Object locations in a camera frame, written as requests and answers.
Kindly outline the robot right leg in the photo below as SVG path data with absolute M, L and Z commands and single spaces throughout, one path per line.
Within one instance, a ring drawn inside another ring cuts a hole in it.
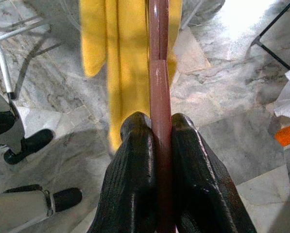
M 38 184 L 12 188 L 0 193 L 0 233 L 19 233 L 82 201 L 79 188 L 54 194 Z

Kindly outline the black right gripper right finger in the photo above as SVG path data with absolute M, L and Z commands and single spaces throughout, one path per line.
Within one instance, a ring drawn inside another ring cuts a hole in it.
M 172 116 L 175 223 L 179 233 L 256 233 L 225 167 L 191 119 Z

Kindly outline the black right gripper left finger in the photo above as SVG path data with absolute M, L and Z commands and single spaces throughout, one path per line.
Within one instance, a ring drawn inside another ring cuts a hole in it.
M 97 211 L 88 233 L 155 233 L 156 164 L 150 119 L 127 117 L 122 143 L 106 169 Z

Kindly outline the yellow garment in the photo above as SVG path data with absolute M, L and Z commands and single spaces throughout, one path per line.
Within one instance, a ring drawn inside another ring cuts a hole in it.
M 107 67 L 109 141 L 121 145 L 120 127 L 134 112 L 150 113 L 148 0 L 80 0 L 86 76 Z

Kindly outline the pink plastic hanger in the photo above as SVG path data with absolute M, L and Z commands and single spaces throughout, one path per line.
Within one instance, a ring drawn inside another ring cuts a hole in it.
M 168 74 L 169 0 L 149 0 L 150 117 L 156 144 L 157 233 L 175 233 L 171 104 Z

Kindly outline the orange garment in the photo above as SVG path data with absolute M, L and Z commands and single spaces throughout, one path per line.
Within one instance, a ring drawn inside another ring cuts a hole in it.
M 279 130 L 274 137 L 281 146 L 290 145 L 290 126 Z

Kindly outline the black metal drying rack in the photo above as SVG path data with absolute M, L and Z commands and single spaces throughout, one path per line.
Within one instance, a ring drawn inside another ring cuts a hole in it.
M 245 56 L 263 54 L 290 70 L 290 0 L 273 0 L 253 29 Z

